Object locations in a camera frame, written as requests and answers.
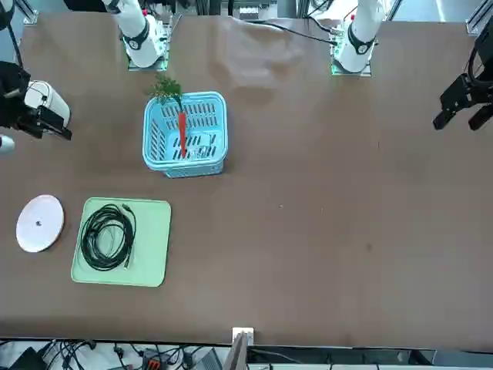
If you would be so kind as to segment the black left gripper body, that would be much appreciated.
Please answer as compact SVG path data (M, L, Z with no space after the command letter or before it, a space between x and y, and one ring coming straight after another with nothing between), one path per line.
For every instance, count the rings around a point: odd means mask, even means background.
M482 62L479 80L492 80L492 27L484 27L475 41L475 49Z

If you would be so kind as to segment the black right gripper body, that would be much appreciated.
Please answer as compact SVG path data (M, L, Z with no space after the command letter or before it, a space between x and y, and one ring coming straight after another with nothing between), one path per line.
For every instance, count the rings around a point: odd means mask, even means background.
M1 61L1 127L17 128L28 108L25 95L31 75L13 62Z

